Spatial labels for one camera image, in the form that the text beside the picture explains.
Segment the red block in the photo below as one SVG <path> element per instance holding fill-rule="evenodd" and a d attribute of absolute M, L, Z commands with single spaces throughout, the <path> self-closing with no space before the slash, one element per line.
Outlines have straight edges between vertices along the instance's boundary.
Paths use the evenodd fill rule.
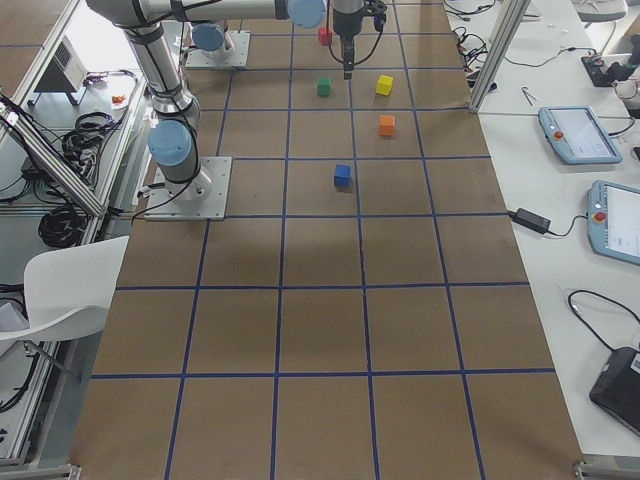
<path fill-rule="evenodd" d="M 333 42 L 333 31 L 330 27 L 320 27 L 317 31 L 318 42 L 325 47 L 329 47 Z"/>

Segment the green block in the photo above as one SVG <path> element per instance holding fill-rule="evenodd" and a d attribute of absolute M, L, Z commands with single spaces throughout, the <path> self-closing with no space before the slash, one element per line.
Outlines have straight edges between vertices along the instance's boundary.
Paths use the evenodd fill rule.
<path fill-rule="evenodd" d="M 316 93 L 318 97 L 325 98 L 331 95 L 332 79 L 330 77 L 319 77 L 316 81 Z"/>

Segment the yellow block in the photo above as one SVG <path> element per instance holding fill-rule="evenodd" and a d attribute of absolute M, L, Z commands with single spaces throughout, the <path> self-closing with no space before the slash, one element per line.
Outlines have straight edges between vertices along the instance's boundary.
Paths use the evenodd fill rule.
<path fill-rule="evenodd" d="M 394 86 L 394 78 L 389 75 L 380 75 L 376 82 L 375 92 L 377 95 L 388 97 Z"/>

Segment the orange block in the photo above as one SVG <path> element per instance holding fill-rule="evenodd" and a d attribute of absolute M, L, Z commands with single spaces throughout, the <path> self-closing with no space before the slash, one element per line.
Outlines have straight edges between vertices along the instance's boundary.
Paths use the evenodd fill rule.
<path fill-rule="evenodd" d="M 396 118 L 394 115 L 380 115 L 378 121 L 378 135 L 392 137 L 396 131 Z"/>

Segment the blue block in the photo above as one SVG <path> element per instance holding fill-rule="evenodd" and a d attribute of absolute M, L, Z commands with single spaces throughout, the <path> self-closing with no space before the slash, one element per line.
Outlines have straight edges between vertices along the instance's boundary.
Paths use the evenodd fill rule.
<path fill-rule="evenodd" d="M 346 189 L 351 184 L 351 166 L 337 164 L 333 174 L 333 184 L 336 188 Z"/>

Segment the upper teach pendant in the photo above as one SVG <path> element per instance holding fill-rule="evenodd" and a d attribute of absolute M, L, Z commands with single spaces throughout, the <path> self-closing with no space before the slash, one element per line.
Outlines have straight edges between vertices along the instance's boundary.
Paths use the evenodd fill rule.
<path fill-rule="evenodd" d="M 537 116 L 547 142 L 565 164 L 622 161 L 622 155 L 590 107 L 542 107 Z"/>

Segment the teach pendant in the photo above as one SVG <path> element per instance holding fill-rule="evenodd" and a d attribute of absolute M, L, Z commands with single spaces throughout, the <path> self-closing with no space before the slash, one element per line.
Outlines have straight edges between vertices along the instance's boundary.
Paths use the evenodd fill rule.
<path fill-rule="evenodd" d="M 537 116 L 547 142 L 565 164 L 622 161 L 622 155 L 590 107 L 542 107 Z"/>
<path fill-rule="evenodd" d="M 587 234 L 600 255 L 639 264 L 639 190 L 596 180 L 587 195 Z"/>

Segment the black power adapter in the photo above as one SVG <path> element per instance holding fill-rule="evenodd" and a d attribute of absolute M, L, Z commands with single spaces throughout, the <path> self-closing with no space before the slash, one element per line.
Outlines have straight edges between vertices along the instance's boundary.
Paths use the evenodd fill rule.
<path fill-rule="evenodd" d="M 508 216 L 513 223 L 521 225 L 539 234 L 546 234 L 551 225 L 551 221 L 549 219 L 524 208 L 509 210 Z"/>

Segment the grey box on shelf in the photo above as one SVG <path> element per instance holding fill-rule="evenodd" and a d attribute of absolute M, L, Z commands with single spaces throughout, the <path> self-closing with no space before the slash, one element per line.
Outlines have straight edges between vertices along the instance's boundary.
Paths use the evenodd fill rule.
<path fill-rule="evenodd" d="M 89 73 L 67 36 L 63 36 L 34 92 L 65 94 L 71 105 L 78 106 L 85 93 Z"/>

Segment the lower teach pendant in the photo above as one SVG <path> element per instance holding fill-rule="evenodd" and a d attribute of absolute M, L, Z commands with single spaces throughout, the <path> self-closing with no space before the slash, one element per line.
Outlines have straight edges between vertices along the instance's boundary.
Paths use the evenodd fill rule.
<path fill-rule="evenodd" d="M 587 195 L 587 234 L 600 255 L 639 264 L 639 190 L 596 180 Z"/>

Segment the white chair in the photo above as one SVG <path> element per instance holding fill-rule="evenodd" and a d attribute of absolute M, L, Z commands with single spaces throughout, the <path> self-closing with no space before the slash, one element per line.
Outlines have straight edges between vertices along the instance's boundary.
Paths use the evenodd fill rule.
<path fill-rule="evenodd" d="M 129 238 L 41 253 L 24 269 L 21 284 L 3 284 L 3 293 L 24 293 L 29 325 L 1 332 L 1 351 L 17 341 L 32 347 L 79 383 L 81 378 L 46 353 L 41 342 L 62 342 L 102 331 L 115 292 Z"/>

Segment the black device on desk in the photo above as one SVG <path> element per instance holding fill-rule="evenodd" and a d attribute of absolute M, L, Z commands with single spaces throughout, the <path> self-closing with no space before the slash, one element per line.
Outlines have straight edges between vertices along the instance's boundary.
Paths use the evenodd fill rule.
<path fill-rule="evenodd" d="M 589 399 L 620 424 L 639 434 L 639 351 L 615 349 L 595 384 Z"/>

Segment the aluminium frame post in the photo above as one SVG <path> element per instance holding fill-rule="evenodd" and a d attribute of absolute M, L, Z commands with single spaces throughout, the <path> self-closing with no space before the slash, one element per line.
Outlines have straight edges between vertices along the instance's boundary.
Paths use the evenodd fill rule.
<path fill-rule="evenodd" d="M 529 0 L 507 0 L 503 2 L 489 36 L 489 52 L 471 90 L 468 104 L 471 113 L 480 111 L 481 105 L 489 93 L 490 86 L 495 80 L 499 67 L 529 4 Z"/>

